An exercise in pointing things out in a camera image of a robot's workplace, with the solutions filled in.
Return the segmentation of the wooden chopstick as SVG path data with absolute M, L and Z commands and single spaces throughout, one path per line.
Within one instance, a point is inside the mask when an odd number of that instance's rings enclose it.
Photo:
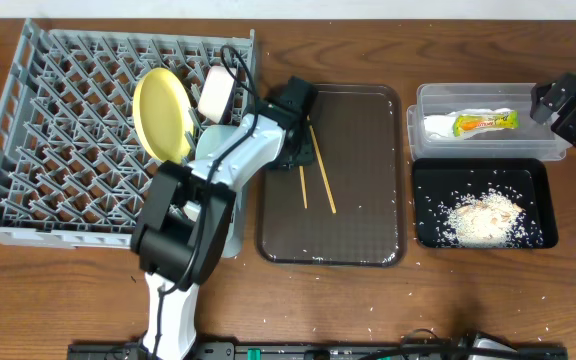
M 304 172 L 303 166 L 299 166 L 299 176 L 300 176 L 303 206 L 304 206 L 304 209 L 307 209 L 308 208 L 308 198 L 307 198 L 307 188 L 306 188 L 306 181 L 305 181 L 305 172 Z
M 336 204 L 334 201 L 334 197 L 331 191 L 331 187 L 330 187 L 330 183 L 329 183 L 329 179 L 327 176 L 327 172 L 326 172 L 326 168 L 325 168 L 325 164 L 323 161 L 323 157 L 321 155 L 321 151 L 319 148 L 319 144 L 318 144 L 318 140 L 317 140 L 317 136 L 314 130 L 314 127 L 312 125 L 312 121 L 310 118 L 310 115 L 307 115 L 307 122 L 308 122 L 308 126 L 309 126 L 309 130 L 310 130 L 310 134 L 311 134 L 311 138 L 312 138 L 312 142 L 313 142 L 313 147 L 315 150 L 315 155 L 317 158 L 317 163 L 320 169 L 320 173 L 321 173 L 321 177 L 322 177 L 322 181 L 324 184 L 324 188 L 326 191 L 326 195 L 327 195 L 327 199 L 329 201 L 329 205 L 330 205 L 330 209 L 332 214 L 336 214 L 337 213 L 337 208 L 336 208 Z

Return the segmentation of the light blue bowl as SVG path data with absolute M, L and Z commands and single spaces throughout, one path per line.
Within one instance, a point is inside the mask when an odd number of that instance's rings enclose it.
M 237 130 L 231 125 L 211 125 L 207 127 L 199 137 L 195 159 L 200 160 L 217 150 Z

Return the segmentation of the white plate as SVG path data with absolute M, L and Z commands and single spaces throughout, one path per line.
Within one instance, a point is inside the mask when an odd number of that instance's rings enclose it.
M 235 80 L 229 71 L 224 66 L 209 70 L 198 103 L 199 113 L 215 124 L 221 122 L 234 91 Z

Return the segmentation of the green snack wrapper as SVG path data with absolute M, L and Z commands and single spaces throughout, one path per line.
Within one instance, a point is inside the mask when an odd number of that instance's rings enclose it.
M 486 132 L 515 130 L 519 125 L 519 113 L 509 108 L 465 109 L 423 118 L 425 133 L 433 140 L 465 140 Z

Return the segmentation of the yellow plate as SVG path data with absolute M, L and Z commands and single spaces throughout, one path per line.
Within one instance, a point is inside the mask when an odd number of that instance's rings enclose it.
M 138 81 L 132 114 L 140 144 L 153 158 L 180 164 L 191 151 L 194 132 L 190 100 L 181 81 L 165 68 L 150 70 Z

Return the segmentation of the small white cup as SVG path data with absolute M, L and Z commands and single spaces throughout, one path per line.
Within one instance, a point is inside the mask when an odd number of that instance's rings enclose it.
M 196 222 L 201 212 L 201 206 L 196 202 L 187 201 L 182 207 L 182 210 L 190 221 Z

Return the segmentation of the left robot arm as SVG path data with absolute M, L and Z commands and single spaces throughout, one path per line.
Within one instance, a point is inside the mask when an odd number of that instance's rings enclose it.
M 261 169 L 314 160 L 307 128 L 318 91 L 297 77 L 254 99 L 234 134 L 206 158 L 162 163 L 131 238 L 150 292 L 143 359 L 183 359 L 196 340 L 199 287 L 222 256 L 237 193 Z

